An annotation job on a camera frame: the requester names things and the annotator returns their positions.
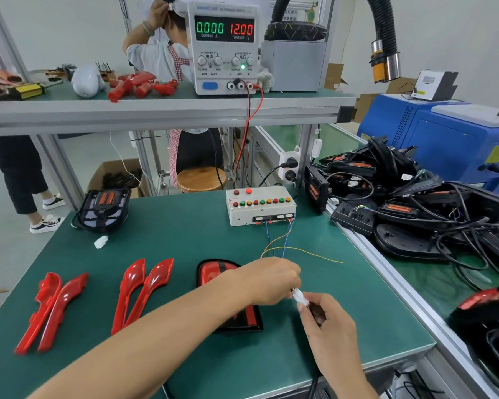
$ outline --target person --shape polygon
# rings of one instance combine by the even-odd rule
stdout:
[[[265,257],[171,301],[81,356],[29,399],[146,399],[216,328],[248,305],[273,305],[299,288],[297,264]],[[328,294],[305,293],[326,315],[298,306],[316,364],[340,399],[377,399],[366,380],[355,323]]]
[[[41,158],[28,135],[0,137],[0,170],[4,174],[9,197],[15,211],[25,215],[32,234],[55,231],[62,218],[42,216],[35,205],[33,195],[40,195],[42,207],[51,210],[65,205],[59,194],[48,190],[42,174]]]
[[[155,0],[149,18],[126,36],[122,50],[139,71],[154,74],[160,82],[192,81],[185,18],[169,11],[176,0]],[[169,41],[148,44],[154,32],[162,28]],[[178,186],[177,174],[194,167],[223,168],[223,151],[218,129],[170,130],[170,177]]]

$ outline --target sneaker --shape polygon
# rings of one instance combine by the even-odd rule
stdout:
[[[63,221],[63,217],[55,217],[53,215],[47,215],[42,218],[42,221],[36,226],[30,226],[30,232],[32,234],[42,234],[43,232],[55,231],[59,228]]]
[[[63,198],[61,197],[60,194],[54,195],[53,199],[46,201],[47,203],[45,203],[45,201],[42,202],[42,207],[45,210],[51,210],[52,208],[61,207],[61,206],[64,206],[66,204],[65,200],[63,200]]]

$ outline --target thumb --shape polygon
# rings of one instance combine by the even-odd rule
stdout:
[[[310,309],[308,309],[301,303],[297,304],[297,309],[299,311],[301,323],[303,324],[303,328],[305,329],[305,333],[307,334],[307,338],[310,340],[311,338],[316,337],[319,333],[321,333],[321,329],[314,320]]]

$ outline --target red wire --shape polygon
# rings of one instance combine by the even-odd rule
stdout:
[[[248,117],[248,119],[246,120],[246,126],[244,128],[244,137],[242,138],[242,144],[240,145],[240,151],[238,153],[237,163],[235,164],[235,172],[238,172],[238,164],[240,162],[240,158],[242,157],[242,151],[244,150],[244,146],[246,145],[245,144],[246,143],[246,136],[247,136],[247,133],[248,133],[248,127],[250,126],[250,120],[252,120],[253,116],[255,116],[255,114],[259,111],[259,109],[261,108],[262,102],[264,101],[264,91],[262,90],[262,88],[260,86],[256,86],[256,85],[253,85],[253,86],[256,87],[257,89],[261,90],[261,102],[259,103],[259,106],[255,110],[255,112],[253,112],[253,115],[251,115],[250,117]],[[250,91],[248,90],[247,86],[246,86],[246,90],[248,92],[248,98],[249,98],[250,97]]]

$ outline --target right hand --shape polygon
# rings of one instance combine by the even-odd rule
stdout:
[[[150,7],[150,13],[147,20],[148,28],[155,32],[164,26],[168,16],[168,3],[164,0],[154,0]]]
[[[366,381],[353,319],[329,294],[304,292],[303,295],[325,311],[326,321],[320,327],[309,308],[298,304],[299,316],[320,372],[335,391],[335,386]]]
[[[301,285],[300,272],[297,264],[280,257],[264,257],[234,270],[252,305],[273,305],[289,297]]]

